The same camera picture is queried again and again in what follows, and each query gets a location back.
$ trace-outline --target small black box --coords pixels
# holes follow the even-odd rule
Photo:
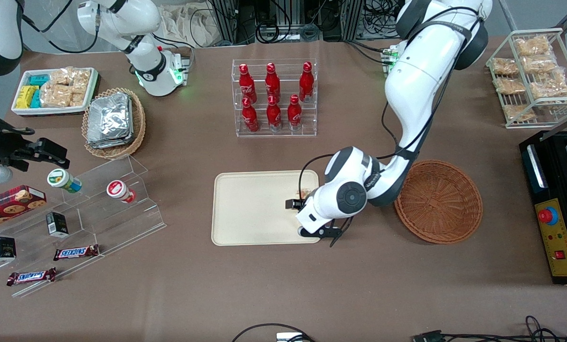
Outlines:
[[[12,237],[0,236],[0,261],[16,259],[16,241]]]
[[[49,235],[56,238],[66,238],[68,236],[68,227],[66,225],[66,217],[57,212],[50,212],[46,216],[47,229]]]

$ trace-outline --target red switch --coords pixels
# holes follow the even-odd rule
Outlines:
[[[539,221],[549,226],[553,226],[558,222],[558,212],[552,207],[539,210],[537,217],[539,218]]]

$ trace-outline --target table surface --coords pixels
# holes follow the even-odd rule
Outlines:
[[[267,322],[294,325],[323,342],[393,342],[435,329],[525,333],[528,314],[566,333],[567,286],[551,285],[518,151],[536,130],[503,128],[483,68],[500,42],[492,39],[478,63],[453,73],[419,157],[457,165],[481,192],[481,226],[449,246],[416,238],[394,206],[366,207],[332,248],[329,240],[253,247],[217,247],[210,240],[219,173],[297,170],[348,145],[373,155],[393,150],[378,122],[383,71],[343,43],[199,49],[188,86],[160,98],[140,88],[121,53],[25,54],[23,70],[95,67],[101,91],[127,87],[137,93],[147,133],[134,157],[149,169],[146,186],[168,227],[22,299],[10,297],[12,289],[0,278],[0,342],[229,341]],[[294,57],[318,57],[318,136],[237,138],[231,60]],[[73,174],[105,162],[84,149],[78,115],[8,113],[6,119],[65,146]],[[399,133],[392,112],[386,122]],[[322,174],[325,164],[312,168]],[[0,192],[17,184],[43,189],[52,168],[31,163]],[[262,328],[240,341],[273,341],[276,331]]]

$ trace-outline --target wicker basket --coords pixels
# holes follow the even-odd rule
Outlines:
[[[433,243],[461,242],[482,220],[482,198],[474,182],[447,162],[425,160],[412,165],[396,210],[406,227]]]
[[[96,98],[105,97],[113,95],[117,92],[126,93],[132,98],[132,115],[133,115],[133,131],[134,135],[136,136],[132,143],[129,145],[120,145],[114,147],[107,147],[106,149],[94,149],[88,143],[85,143],[85,149],[88,150],[91,154],[97,157],[106,158],[106,159],[116,159],[120,156],[125,154],[132,154],[136,152],[142,140],[144,139],[144,132],[146,131],[146,118],[144,115],[144,108],[138,99],[138,96],[134,94],[131,90],[122,89],[116,87],[115,89],[108,89],[103,93],[99,93]],[[83,125],[81,126],[81,134],[83,138],[87,140],[87,121],[89,117],[89,108],[85,109],[85,113],[83,114]]]

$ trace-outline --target snickers bar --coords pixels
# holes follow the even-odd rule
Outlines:
[[[75,257],[86,257],[86,256],[96,256],[100,253],[97,245],[90,245],[86,247],[77,247],[69,249],[56,249],[56,255],[54,256],[54,261],[60,260],[61,258],[75,258]]]
[[[51,268],[47,271],[30,272],[30,273],[11,273],[7,279],[7,286],[25,284],[34,281],[50,281],[56,279],[56,268]]]

